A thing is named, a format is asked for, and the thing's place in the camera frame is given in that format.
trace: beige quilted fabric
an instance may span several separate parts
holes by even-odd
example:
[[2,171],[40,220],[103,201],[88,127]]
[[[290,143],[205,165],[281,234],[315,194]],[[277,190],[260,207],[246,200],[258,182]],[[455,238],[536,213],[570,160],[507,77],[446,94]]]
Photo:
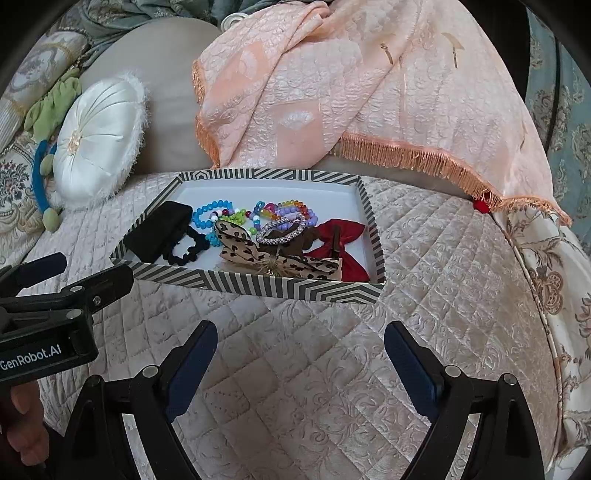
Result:
[[[30,258],[62,251],[68,270],[32,290],[56,291],[109,266],[126,228],[172,176],[134,178],[105,205],[65,213],[59,231],[44,233]],[[209,319],[219,346],[189,411],[175,422],[203,479],[396,479],[428,429],[384,352],[384,329],[400,319],[444,363],[469,375],[517,375],[548,462],[558,428],[556,378],[530,289],[503,234],[466,200],[364,182],[387,259],[377,304],[137,281],[128,297],[96,315],[98,359],[41,380],[49,423],[65,428],[89,374],[135,375]],[[142,475],[150,478],[128,425]],[[460,476],[474,432],[469,422],[450,478]]]

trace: black hair tie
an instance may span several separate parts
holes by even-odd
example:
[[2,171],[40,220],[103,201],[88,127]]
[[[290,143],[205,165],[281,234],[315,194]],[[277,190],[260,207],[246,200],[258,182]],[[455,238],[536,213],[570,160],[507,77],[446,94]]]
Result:
[[[174,247],[180,242],[185,233],[195,241],[195,245],[187,249],[187,253],[182,258],[173,255]],[[166,243],[162,248],[162,258],[170,265],[182,267],[189,262],[197,260],[197,255],[209,248],[209,241],[202,233],[197,233],[193,227],[187,225],[185,228],[179,227],[170,233]]]

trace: human hand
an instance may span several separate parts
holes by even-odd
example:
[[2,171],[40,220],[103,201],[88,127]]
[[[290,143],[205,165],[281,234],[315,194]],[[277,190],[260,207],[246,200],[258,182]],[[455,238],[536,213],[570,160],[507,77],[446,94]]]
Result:
[[43,425],[43,404],[36,381],[10,390],[12,403],[22,414],[19,422],[7,431],[8,443],[21,454],[21,462],[37,465],[49,457],[49,434]]

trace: striped box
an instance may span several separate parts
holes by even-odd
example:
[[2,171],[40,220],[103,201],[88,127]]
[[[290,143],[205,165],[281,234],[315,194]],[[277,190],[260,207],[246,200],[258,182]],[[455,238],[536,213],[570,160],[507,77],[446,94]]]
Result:
[[128,232],[137,228],[145,218],[186,181],[217,179],[257,179],[257,180],[298,180],[324,183],[337,183],[356,186],[366,217],[366,232],[375,261],[375,283],[343,282],[330,280],[309,280],[301,278],[273,277],[268,275],[232,273],[215,270],[170,265],[147,264],[125,259],[127,248],[120,241],[111,254],[113,264],[131,267],[134,277],[159,283],[169,283],[182,287],[206,288],[228,293],[276,297],[283,299],[316,300],[331,302],[375,303],[384,287],[384,253],[379,240],[369,197],[363,181],[357,175],[331,173],[314,170],[286,170],[279,168],[226,168],[219,170],[198,170],[179,174],[146,208]]

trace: red bow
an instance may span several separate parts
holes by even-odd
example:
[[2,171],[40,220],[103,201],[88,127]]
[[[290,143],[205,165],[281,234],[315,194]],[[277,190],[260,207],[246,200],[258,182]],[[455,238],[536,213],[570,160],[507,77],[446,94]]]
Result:
[[[334,248],[336,247],[334,245],[335,230],[340,230],[338,248]],[[317,227],[318,238],[324,242],[324,245],[304,255],[313,258],[338,256],[343,259],[342,281],[368,282],[369,275],[365,269],[345,251],[345,245],[357,240],[364,230],[365,225],[361,223],[333,218]]]

